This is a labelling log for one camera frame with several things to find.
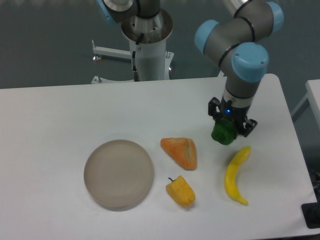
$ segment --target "toy banana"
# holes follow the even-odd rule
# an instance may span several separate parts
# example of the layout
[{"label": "toy banana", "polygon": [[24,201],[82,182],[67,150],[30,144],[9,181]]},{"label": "toy banana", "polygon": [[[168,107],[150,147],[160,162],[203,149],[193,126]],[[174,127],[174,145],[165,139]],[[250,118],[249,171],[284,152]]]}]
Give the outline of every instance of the toy banana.
[{"label": "toy banana", "polygon": [[239,166],[249,157],[250,152],[250,146],[245,146],[240,151],[238,151],[231,160],[228,168],[226,169],[224,177],[224,188],[226,193],[229,195],[230,198],[243,205],[247,205],[248,201],[240,195],[240,192],[236,184],[236,175]]}]

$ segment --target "gray floor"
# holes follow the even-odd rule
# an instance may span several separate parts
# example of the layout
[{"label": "gray floor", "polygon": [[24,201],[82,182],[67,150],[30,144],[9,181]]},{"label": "gray floor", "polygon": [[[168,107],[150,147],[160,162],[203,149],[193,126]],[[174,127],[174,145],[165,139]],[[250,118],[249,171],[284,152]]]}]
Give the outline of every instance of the gray floor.
[{"label": "gray floor", "polygon": [[[268,73],[280,78],[291,111],[306,93],[306,81],[320,79],[320,1],[275,2],[283,9],[284,26],[260,43],[269,53]],[[217,76],[219,70],[200,54],[193,38],[208,19],[229,21],[225,7],[218,0],[161,4],[174,23],[167,41],[167,49],[175,53],[171,77]],[[94,0],[0,0],[0,89],[89,84],[98,74],[132,79],[128,61],[94,63],[91,39],[97,46],[129,50],[120,27],[105,24]],[[294,125],[308,168],[320,171],[320,130],[310,107]]]}]

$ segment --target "orange food item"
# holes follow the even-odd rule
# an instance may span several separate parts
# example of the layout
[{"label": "orange food item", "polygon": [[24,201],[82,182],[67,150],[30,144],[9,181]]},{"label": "orange food item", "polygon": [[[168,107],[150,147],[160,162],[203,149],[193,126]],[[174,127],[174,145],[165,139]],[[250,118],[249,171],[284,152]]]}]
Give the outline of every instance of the orange food item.
[{"label": "orange food item", "polygon": [[195,170],[197,168],[196,145],[191,138],[162,138],[160,145],[184,169]]}]

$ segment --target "round plate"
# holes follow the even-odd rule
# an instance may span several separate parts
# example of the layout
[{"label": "round plate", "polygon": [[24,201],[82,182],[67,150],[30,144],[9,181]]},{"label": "round plate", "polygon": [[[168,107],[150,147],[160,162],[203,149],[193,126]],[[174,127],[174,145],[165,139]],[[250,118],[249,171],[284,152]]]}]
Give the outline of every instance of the round plate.
[{"label": "round plate", "polygon": [[99,146],[84,167],[84,183],[107,209],[123,211],[139,204],[150,190],[154,168],[147,151],[128,140]]}]

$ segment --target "yellow pepper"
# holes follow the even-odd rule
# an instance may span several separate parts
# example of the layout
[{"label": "yellow pepper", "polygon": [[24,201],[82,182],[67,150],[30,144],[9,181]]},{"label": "yellow pepper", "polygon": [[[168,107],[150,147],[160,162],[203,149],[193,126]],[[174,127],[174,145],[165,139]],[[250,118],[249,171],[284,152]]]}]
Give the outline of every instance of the yellow pepper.
[{"label": "yellow pepper", "polygon": [[178,176],[175,180],[172,180],[170,177],[169,179],[172,182],[165,186],[165,188],[177,204],[186,208],[195,201],[195,192],[182,176]]}]

